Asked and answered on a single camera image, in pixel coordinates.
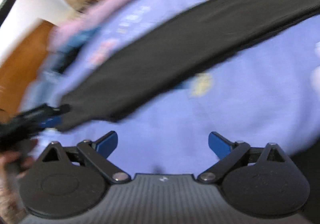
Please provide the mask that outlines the person's left hand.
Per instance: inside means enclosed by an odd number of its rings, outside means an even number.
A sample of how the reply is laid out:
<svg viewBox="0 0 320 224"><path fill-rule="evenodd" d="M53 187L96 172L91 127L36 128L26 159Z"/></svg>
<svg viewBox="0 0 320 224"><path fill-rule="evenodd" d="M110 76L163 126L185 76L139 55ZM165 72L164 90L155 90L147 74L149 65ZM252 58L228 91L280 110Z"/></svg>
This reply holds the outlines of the person's left hand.
<svg viewBox="0 0 320 224"><path fill-rule="evenodd" d="M1 179L4 181L12 173L15 177L22 177L35 162L31 153L37 147L39 140L31 139L22 142L22 149L8 150L1 153Z"/></svg>

